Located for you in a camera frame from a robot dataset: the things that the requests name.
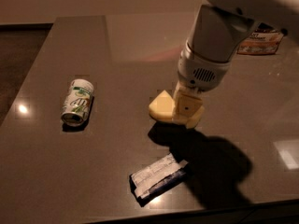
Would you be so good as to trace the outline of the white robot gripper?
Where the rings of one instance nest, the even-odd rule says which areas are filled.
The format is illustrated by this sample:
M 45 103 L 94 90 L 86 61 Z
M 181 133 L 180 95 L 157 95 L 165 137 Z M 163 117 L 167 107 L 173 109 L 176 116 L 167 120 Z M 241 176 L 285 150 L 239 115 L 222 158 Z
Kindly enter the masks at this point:
M 201 91 L 218 87 L 230 62 L 212 62 L 197 55 L 185 43 L 178 60 L 178 83 L 173 95 L 172 121 L 178 125 L 197 125 L 204 113 Z

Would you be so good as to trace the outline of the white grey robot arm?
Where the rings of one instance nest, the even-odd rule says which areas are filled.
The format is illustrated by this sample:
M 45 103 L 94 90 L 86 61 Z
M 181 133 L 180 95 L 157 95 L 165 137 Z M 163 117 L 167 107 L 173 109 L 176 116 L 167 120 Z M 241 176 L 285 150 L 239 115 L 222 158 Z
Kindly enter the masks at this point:
M 230 67 L 239 44 L 265 23 L 299 38 L 299 0 L 207 0 L 200 6 L 180 53 L 172 120 L 197 125 L 200 94 L 215 89 Z

